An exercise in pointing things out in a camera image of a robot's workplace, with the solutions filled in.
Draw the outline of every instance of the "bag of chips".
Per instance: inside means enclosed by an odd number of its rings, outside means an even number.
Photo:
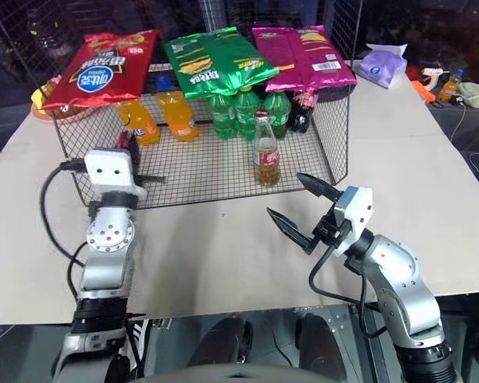
[[[96,107],[139,98],[158,35],[158,30],[146,30],[127,36],[85,36],[42,108]]]
[[[302,29],[283,27],[253,28],[255,43],[270,63],[280,69],[266,91],[318,90],[356,85],[353,73],[346,66],[323,26]]]
[[[235,26],[177,38],[164,48],[187,98],[231,96],[279,73]]]

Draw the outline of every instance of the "green chip bag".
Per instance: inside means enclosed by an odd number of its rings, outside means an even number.
[[[187,98],[231,96],[279,74],[235,26],[177,38],[164,48]]]

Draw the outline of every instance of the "green soda bottle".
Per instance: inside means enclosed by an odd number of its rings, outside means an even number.
[[[271,129],[279,140],[286,136],[286,122],[291,111],[291,102],[283,90],[276,90],[268,94],[264,102],[264,108],[271,115]]]
[[[208,98],[208,111],[215,125],[215,132],[222,140],[236,136],[233,103],[231,96],[216,94]]]
[[[234,100],[234,111],[238,120],[238,133],[245,140],[252,141],[255,137],[255,112],[261,106],[261,101],[252,91],[251,86],[242,88]]]

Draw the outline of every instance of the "metal wire rack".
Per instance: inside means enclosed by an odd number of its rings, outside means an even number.
[[[362,0],[2,0],[0,26],[12,49],[37,87],[69,64],[50,60],[30,35],[26,12],[46,10],[43,17],[65,27],[60,39],[76,53],[87,33],[112,31],[134,33],[158,28],[166,39],[182,34],[211,31],[236,25],[251,41],[253,26],[293,26],[324,24],[327,34],[346,60],[354,57]],[[157,43],[153,64],[142,96],[142,104],[156,122],[165,125],[156,103],[152,83],[159,73],[172,74],[161,44]],[[172,206],[251,195],[290,192],[302,189],[296,172],[307,172],[338,183],[347,174],[349,89],[325,89],[315,108],[312,127],[305,134],[288,132],[279,141],[281,179],[271,188],[256,183],[251,161],[251,143],[242,138],[221,140],[214,132],[205,101],[189,101],[200,136],[193,143],[176,140],[162,128],[160,143],[141,149],[140,174],[165,176],[165,184],[144,184],[147,199],[139,208]],[[80,120],[53,119],[64,154],[83,157],[92,148],[115,146],[124,127],[113,106],[88,110]],[[74,177],[81,200],[97,198],[85,174]]]

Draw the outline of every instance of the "white table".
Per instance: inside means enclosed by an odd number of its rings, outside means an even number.
[[[359,80],[349,145],[349,174],[338,187],[374,189],[369,228],[410,246],[435,294],[479,291],[479,184],[407,80],[391,90]],[[0,154],[0,323],[72,319],[67,261],[38,212],[42,182],[61,160],[53,127],[32,116]],[[320,251],[306,256],[266,206],[310,233],[330,203],[296,191],[139,211],[129,309],[166,318],[331,302],[307,285]],[[66,248],[85,240],[87,211],[69,175],[56,178],[47,208]],[[359,278],[342,263],[326,264],[321,285],[358,297]]]

